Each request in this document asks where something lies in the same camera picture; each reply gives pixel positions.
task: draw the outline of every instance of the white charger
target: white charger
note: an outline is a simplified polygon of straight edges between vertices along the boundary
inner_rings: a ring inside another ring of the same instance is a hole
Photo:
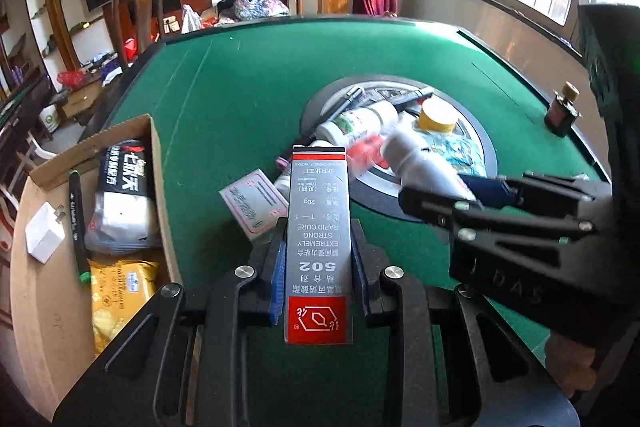
[[[27,252],[41,263],[46,263],[51,254],[65,239],[62,218],[65,213],[44,203],[26,226]]]

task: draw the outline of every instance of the yellow snack bag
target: yellow snack bag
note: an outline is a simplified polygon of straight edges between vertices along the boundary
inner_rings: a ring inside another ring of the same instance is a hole
[[[91,267],[92,325],[97,357],[156,292],[158,263],[117,261]]]

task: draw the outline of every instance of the red logo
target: red logo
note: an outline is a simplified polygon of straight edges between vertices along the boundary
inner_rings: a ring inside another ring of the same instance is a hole
[[[290,344],[345,344],[345,297],[289,297]]]
[[[142,145],[123,145],[122,148],[129,152],[144,152],[145,148]]]

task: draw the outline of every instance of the white bottle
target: white bottle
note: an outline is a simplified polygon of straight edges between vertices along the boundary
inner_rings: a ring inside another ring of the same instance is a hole
[[[380,152],[400,178],[402,187],[476,201],[451,164],[439,154],[430,152],[416,132],[396,131],[386,139]]]
[[[333,147],[333,145],[324,140],[316,140],[309,147]],[[291,163],[282,171],[282,174],[277,177],[276,181],[273,182],[273,186],[289,201],[289,191],[291,190]]]
[[[359,139],[390,130],[397,123],[396,108],[382,100],[369,107],[344,112],[333,121],[320,124],[316,129],[316,137],[336,147],[349,148]]]

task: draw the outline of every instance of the small glass bottle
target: small glass bottle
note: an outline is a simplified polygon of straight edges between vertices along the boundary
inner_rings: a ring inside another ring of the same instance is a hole
[[[575,119],[580,116],[574,107],[575,99],[578,98],[580,91],[573,84],[566,82],[562,87],[562,92],[554,91],[554,94],[556,97],[546,112],[545,123],[554,134],[563,138],[569,133]]]

